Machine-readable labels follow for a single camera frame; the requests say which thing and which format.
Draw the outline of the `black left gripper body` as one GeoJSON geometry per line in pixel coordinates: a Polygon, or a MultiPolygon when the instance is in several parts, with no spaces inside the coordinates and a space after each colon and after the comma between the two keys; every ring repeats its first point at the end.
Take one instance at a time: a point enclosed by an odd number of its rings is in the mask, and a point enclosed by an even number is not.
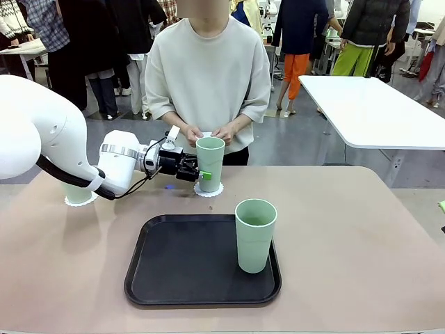
{"type": "Polygon", "coordinates": [[[160,173],[173,175],[178,180],[191,181],[191,155],[184,153],[183,148],[159,150],[160,173]]]}

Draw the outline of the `light green plastic cup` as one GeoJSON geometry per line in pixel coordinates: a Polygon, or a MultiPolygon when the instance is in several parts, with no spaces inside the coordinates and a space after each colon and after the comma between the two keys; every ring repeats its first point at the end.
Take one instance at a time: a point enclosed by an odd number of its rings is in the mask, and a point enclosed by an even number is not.
{"type": "Polygon", "coordinates": [[[238,265],[247,273],[262,271],[268,259],[277,210],[267,200],[252,198],[235,208],[238,265]]]}
{"type": "Polygon", "coordinates": [[[220,184],[225,142],[215,137],[200,138],[196,142],[198,169],[211,173],[211,180],[199,180],[203,191],[211,192],[220,184]]]}
{"type": "Polygon", "coordinates": [[[65,182],[61,183],[69,204],[80,205],[91,199],[91,191],[65,182]]]}

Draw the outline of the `person's left forearm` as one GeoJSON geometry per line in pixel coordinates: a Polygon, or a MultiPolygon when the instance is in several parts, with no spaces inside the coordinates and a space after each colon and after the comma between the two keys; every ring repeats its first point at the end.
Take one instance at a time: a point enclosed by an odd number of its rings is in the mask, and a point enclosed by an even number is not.
{"type": "Polygon", "coordinates": [[[251,125],[252,119],[245,114],[240,114],[233,121],[230,122],[230,134],[232,136],[239,133],[242,129],[246,128],[248,125],[251,125]]]}

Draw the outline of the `person's right forearm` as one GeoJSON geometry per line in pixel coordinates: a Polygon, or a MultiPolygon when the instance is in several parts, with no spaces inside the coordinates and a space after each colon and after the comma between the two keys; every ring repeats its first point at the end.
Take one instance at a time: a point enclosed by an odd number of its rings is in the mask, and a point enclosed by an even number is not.
{"type": "Polygon", "coordinates": [[[183,135],[187,135],[188,125],[174,111],[169,111],[161,117],[170,126],[176,126],[183,135]]]}

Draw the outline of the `person's left hand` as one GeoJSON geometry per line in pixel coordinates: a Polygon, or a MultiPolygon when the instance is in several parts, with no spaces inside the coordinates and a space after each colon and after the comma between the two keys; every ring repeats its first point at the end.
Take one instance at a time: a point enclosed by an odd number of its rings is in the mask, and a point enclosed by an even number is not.
{"type": "Polygon", "coordinates": [[[226,124],[211,133],[212,137],[222,139],[225,145],[231,145],[236,130],[232,124],[226,124]]]}

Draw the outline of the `large white table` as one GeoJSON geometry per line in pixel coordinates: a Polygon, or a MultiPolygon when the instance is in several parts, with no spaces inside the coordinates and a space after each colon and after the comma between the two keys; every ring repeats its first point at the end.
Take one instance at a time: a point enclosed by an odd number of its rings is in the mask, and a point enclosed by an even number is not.
{"type": "Polygon", "coordinates": [[[325,163],[335,134],[356,149],[394,150],[384,177],[392,186],[411,150],[445,151],[445,119],[375,77],[301,76],[327,118],[315,163],[325,163]]]}

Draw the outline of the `person with red bag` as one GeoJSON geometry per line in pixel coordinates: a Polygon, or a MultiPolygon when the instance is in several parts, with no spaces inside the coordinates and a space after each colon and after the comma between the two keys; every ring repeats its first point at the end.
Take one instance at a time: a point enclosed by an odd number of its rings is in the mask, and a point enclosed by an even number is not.
{"type": "Polygon", "coordinates": [[[445,97],[445,16],[432,35],[432,60],[414,101],[438,108],[445,97]]]}

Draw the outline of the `person in long black coat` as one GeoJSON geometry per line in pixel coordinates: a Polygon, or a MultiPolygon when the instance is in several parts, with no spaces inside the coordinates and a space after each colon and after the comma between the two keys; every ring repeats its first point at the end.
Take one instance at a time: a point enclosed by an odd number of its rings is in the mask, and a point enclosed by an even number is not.
{"type": "Polygon", "coordinates": [[[112,76],[126,67],[118,29],[104,0],[56,0],[56,5],[74,48],[82,75],[87,77],[99,112],[108,120],[118,116],[112,76]]]}

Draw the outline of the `person in orange plaid shirt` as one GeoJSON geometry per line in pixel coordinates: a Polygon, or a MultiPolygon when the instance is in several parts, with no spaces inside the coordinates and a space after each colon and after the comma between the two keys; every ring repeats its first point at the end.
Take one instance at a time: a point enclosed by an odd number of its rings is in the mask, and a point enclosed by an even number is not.
{"type": "Polygon", "coordinates": [[[163,25],[161,27],[162,30],[181,20],[181,18],[177,16],[177,0],[157,0],[157,1],[162,7],[166,16],[166,19],[164,20],[163,25]]]}

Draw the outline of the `person in pale yellow top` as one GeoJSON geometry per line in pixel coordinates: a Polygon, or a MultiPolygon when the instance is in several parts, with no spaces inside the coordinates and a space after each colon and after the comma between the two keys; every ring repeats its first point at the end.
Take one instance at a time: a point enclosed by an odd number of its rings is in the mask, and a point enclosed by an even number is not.
{"type": "Polygon", "coordinates": [[[257,0],[231,0],[231,16],[262,36],[260,8],[257,0]]]}

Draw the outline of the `person in orange trousers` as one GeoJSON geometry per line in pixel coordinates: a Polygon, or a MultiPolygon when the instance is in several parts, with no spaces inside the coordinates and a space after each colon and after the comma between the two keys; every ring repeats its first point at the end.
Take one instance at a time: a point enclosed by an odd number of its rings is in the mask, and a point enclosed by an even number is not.
{"type": "Polygon", "coordinates": [[[293,102],[301,87],[299,77],[307,70],[314,38],[322,34],[328,20],[325,0],[281,0],[272,45],[284,54],[284,78],[276,107],[282,110],[287,95],[285,118],[296,113],[293,102]]]}

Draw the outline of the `white standing desk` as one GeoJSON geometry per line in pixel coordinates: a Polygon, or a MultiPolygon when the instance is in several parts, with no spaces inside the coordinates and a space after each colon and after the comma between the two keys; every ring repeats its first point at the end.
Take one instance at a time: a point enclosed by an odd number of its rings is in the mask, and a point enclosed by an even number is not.
{"type": "Polygon", "coordinates": [[[52,89],[51,79],[49,76],[48,52],[39,38],[35,40],[23,42],[17,46],[10,46],[7,49],[0,51],[0,59],[2,67],[4,67],[8,74],[10,74],[10,57],[18,56],[26,78],[35,81],[31,71],[29,70],[28,62],[33,61],[35,68],[42,68],[45,73],[46,87],[52,89]]]}

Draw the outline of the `person in blue plaid shirt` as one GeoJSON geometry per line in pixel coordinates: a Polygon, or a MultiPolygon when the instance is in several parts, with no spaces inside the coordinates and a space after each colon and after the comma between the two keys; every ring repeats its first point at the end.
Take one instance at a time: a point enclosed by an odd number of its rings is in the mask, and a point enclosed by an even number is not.
{"type": "Polygon", "coordinates": [[[86,81],[78,64],[69,34],[59,13],[57,0],[18,0],[27,13],[27,23],[38,34],[48,54],[53,91],[80,110],[87,107],[86,81]]]}

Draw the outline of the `person in lime green trousers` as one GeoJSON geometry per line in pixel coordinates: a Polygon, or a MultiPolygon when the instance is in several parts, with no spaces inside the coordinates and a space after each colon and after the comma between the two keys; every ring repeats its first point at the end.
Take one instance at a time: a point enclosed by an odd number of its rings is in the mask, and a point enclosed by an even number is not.
{"type": "Polygon", "coordinates": [[[410,0],[352,0],[331,75],[367,77],[380,49],[394,52],[410,20],[410,0]]]}

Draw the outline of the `person in patterned knit sweater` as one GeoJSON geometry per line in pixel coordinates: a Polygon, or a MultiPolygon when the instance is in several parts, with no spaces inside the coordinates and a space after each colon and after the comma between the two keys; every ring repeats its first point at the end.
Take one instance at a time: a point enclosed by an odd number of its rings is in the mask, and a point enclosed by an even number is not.
{"type": "MultiPolygon", "coordinates": [[[[26,23],[17,0],[0,0],[0,51],[32,40],[34,40],[33,29],[26,23]]],[[[20,56],[8,56],[5,61],[10,74],[27,78],[20,56]]],[[[27,61],[26,64],[34,80],[33,60],[27,61]]]]}

